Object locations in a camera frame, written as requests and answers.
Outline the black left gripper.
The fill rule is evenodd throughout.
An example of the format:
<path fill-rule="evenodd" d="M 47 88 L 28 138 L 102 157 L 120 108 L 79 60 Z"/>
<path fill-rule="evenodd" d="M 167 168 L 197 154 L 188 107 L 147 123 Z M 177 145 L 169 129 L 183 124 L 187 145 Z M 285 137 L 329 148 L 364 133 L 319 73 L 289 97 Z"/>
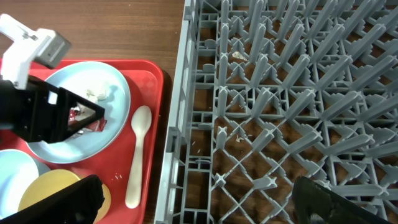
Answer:
<path fill-rule="evenodd" d="M 1 80 L 1 129 L 26 142 L 62 142 L 101 120 L 104 112 L 89 99 L 35 76 L 28 77 L 23 90 Z"/>

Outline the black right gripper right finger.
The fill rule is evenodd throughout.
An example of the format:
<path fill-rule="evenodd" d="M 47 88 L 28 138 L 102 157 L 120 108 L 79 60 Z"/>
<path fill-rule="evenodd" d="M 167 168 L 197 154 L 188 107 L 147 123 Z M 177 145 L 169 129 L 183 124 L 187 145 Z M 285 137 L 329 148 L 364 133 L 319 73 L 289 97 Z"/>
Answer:
<path fill-rule="evenodd" d="M 389 223 L 306 177 L 296 179 L 292 200 L 300 224 Z"/>

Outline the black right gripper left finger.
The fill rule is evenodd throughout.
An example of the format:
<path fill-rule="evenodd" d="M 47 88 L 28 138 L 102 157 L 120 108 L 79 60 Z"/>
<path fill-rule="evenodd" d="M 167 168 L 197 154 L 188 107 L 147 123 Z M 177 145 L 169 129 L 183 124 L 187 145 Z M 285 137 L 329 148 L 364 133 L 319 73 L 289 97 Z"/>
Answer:
<path fill-rule="evenodd" d="M 105 201 L 102 181 L 89 175 L 1 220 L 1 224 L 94 223 Z"/>

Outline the white tissue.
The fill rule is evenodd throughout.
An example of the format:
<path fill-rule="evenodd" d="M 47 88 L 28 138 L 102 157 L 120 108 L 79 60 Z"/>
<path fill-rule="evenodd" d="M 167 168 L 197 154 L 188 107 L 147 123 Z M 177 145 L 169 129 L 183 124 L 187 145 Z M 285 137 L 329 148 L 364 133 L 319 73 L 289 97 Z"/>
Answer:
<path fill-rule="evenodd" d="M 94 101 L 102 101 L 107 99 L 109 90 L 106 88 L 89 88 L 86 90 L 87 98 Z"/>

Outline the yellow plastic cup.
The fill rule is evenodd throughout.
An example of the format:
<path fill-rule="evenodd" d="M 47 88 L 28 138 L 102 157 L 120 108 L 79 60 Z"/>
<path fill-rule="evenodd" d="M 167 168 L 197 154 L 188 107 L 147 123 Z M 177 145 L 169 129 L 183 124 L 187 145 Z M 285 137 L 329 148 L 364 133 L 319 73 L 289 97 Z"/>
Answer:
<path fill-rule="evenodd" d="M 78 182 L 83 176 L 66 169 L 55 169 L 40 175 L 24 192 L 18 212 Z"/>

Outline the red snack wrapper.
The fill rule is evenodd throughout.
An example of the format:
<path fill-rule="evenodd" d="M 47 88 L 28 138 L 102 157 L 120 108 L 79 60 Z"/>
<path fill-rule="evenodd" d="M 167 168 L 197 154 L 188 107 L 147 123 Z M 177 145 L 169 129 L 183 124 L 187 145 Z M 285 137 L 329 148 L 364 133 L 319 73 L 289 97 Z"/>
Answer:
<path fill-rule="evenodd" d="M 91 115 L 94 115 L 95 112 L 91 109 L 85 108 L 84 106 L 76 106 L 72 107 L 69 112 L 69 117 L 68 117 L 68 126 L 70 127 L 71 125 L 84 120 L 86 118 L 89 118 Z M 90 125 L 86 126 L 85 128 L 80 129 L 77 131 L 73 137 L 81 136 L 85 133 L 88 132 L 102 132 L 104 127 L 106 126 L 107 120 L 104 118 L 101 118 L 94 123 L 91 123 Z"/>

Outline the light blue bowl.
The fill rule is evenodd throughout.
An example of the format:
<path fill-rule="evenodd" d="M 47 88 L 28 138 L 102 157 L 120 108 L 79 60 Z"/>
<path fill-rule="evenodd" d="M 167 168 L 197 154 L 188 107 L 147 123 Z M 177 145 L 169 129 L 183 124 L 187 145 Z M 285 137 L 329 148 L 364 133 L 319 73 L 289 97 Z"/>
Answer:
<path fill-rule="evenodd" d="M 48 171 L 47 165 L 23 151 L 1 150 L 1 219 L 18 211 L 28 186 Z"/>

